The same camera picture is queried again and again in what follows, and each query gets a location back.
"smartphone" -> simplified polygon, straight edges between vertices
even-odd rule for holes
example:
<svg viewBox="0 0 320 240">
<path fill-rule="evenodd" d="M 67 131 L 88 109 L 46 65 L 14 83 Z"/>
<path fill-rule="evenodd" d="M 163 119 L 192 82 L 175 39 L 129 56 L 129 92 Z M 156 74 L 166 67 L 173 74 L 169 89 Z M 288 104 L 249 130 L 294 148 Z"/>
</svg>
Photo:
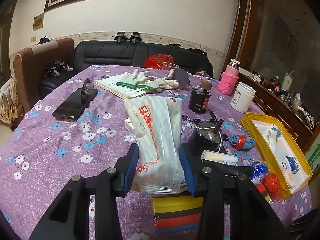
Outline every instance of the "smartphone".
<svg viewBox="0 0 320 240">
<path fill-rule="evenodd" d="M 78 88 L 64 100 L 62 104 L 53 111 L 53 117 L 61 121 L 77 121 L 98 93 L 98 90 L 90 89 L 91 92 L 89 94 L 83 95 L 81 94 L 81 90 L 81 88 Z"/>
</svg>

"white plastic jar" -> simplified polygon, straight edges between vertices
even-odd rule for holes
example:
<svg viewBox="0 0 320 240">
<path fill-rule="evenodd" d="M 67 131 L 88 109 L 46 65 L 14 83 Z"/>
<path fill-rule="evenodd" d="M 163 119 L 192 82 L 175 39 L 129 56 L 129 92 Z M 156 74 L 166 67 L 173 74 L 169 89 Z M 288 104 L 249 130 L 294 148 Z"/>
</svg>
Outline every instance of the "white plastic jar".
<svg viewBox="0 0 320 240">
<path fill-rule="evenodd" d="M 237 86 L 236 92 L 233 95 L 230 105 L 238 112 L 245 113 L 248 111 L 255 93 L 256 91 L 252 87 L 240 82 Z"/>
</svg>

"wooden cap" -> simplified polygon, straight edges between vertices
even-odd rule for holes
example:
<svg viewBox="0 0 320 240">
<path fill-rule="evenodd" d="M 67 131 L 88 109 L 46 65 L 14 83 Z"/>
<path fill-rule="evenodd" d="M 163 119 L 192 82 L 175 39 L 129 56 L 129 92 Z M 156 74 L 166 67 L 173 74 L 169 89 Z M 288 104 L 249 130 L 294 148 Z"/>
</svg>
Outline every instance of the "wooden cap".
<svg viewBox="0 0 320 240">
<path fill-rule="evenodd" d="M 211 90 L 212 88 L 212 82 L 209 81 L 201 81 L 201 88 L 206 89 L 206 90 Z"/>
</svg>

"plastic cup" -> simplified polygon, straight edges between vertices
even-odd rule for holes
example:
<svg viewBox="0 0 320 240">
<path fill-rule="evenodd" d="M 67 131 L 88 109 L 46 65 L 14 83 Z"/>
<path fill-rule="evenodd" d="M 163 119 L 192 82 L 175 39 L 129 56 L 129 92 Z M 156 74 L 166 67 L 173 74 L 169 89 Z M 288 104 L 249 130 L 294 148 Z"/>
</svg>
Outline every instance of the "plastic cup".
<svg viewBox="0 0 320 240">
<path fill-rule="evenodd" d="M 171 69 L 176 69 L 179 68 L 178 65 L 169 63 L 169 62 L 163 62 L 162 63 L 162 70 L 171 70 Z"/>
</svg>

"book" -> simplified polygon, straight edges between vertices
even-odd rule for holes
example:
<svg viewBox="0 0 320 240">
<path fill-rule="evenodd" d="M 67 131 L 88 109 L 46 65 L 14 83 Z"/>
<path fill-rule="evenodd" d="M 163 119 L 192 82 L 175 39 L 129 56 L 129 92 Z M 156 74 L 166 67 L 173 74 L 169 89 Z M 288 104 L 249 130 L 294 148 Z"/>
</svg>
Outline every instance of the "book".
<svg viewBox="0 0 320 240">
<path fill-rule="evenodd" d="M 96 85 L 104 90 L 110 91 L 111 93 L 113 93 L 114 95 L 116 95 L 122 99 L 136 98 L 136 97 L 140 97 L 140 96 L 143 96 L 144 94 L 148 93 L 148 91 L 144 91 L 139 88 L 130 89 L 130 88 L 126 88 L 126 87 L 117 86 L 116 83 L 122 79 L 123 75 L 124 74 L 112 76 L 112 77 L 101 79 L 101 80 L 97 80 L 94 82 L 94 85 Z"/>
</svg>

